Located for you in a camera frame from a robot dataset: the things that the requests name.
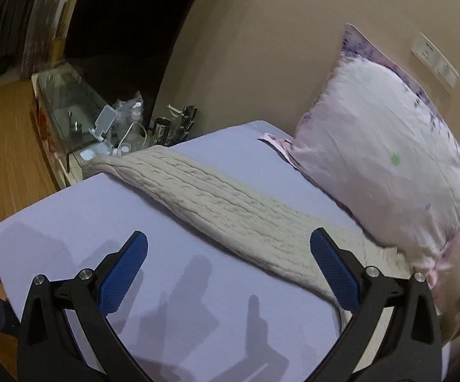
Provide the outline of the beige cable knit sweater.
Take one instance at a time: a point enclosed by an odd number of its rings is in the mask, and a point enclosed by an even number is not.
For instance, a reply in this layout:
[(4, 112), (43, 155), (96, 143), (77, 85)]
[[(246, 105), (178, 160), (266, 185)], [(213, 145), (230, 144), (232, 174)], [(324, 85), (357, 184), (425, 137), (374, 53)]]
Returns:
[(375, 265), (382, 273), (403, 279), (410, 273), (395, 248), (380, 247), (362, 233), (292, 209), (170, 148), (97, 156), (83, 175), (98, 173), (139, 189), (241, 259), (330, 303), (336, 298), (309, 249), (309, 238), (318, 227), (362, 265)]

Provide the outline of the pink floral pillow left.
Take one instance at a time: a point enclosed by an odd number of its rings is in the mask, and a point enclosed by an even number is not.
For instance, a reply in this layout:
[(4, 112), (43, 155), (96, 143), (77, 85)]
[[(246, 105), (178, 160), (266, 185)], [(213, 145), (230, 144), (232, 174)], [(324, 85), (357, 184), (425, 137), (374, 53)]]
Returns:
[(376, 242), (402, 251), (440, 310), (460, 309), (460, 146), (423, 88), (358, 29), (291, 139), (264, 135)]

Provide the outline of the glass top nightstand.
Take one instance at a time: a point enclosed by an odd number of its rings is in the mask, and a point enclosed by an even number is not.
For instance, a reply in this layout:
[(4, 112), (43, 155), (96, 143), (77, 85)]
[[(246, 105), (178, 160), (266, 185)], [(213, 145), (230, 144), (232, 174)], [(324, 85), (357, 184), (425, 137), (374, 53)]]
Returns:
[(32, 86), (40, 144), (62, 189), (81, 182), (95, 157), (137, 152), (151, 143), (146, 126), (137, 119), (127, 126), (112, 124), (104, 141), (97, 141), (89, 129), (108, 103), (70, 64), (33, 74)]

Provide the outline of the white phone stand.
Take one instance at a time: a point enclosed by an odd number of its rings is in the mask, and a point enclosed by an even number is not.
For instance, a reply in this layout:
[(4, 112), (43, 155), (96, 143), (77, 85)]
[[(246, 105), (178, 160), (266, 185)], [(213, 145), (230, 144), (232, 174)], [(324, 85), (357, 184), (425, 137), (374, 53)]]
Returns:
[(89, 129), (89, 133), (99, 142), (104, 141), (104, 135), (111, 128), (117, 112), (109, 104), (105, 105), (95, 120), (94, 126)]

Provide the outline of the dark metal cup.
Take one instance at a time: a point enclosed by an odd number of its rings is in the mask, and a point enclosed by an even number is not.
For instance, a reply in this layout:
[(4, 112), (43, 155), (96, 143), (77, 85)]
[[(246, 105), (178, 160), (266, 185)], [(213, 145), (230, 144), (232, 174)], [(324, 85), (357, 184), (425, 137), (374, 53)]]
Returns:
[(165, 117), (158, 117), (154, 121), (153, 144), (165, 146), (170, 128), (171, 120)]

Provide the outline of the clear plastic bag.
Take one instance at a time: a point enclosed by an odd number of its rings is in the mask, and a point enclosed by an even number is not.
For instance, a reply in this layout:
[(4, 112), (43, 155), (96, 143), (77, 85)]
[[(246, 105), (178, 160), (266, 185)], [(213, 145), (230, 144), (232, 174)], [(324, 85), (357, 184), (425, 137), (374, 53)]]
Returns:
[(141, 92), (137, 91), (133, 98), (126, 101), (118, 99), (112, 108), (116, 111), (113, 123), (115, 127), (127, 126), (135, 119), (140, 122), (144, 110), (144, 100)]

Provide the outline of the black bottles cluster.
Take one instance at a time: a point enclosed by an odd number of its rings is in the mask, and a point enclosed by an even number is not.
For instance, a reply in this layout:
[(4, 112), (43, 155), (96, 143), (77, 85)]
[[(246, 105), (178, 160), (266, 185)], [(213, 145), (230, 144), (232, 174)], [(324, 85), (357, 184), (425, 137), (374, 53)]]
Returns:
[(168, 110), (172, 115), (172, 122), (167, 138), (167, 146), (174, 146), (186, 141), (189, 132), (195, 124), (195, 117), (198, 109), (193, 105), (185, 106), (182, 110), (168, 105)]

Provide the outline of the white wall socket panel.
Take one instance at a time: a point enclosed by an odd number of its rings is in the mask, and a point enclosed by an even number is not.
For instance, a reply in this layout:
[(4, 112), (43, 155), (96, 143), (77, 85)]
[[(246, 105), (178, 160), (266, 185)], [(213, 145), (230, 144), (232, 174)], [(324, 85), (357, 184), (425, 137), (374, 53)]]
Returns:
[(414, 38), (411, 53), (441, 83), (448, 93), (452, 93), (459, 82), (459, 73), (441, 50), (422, 32)]

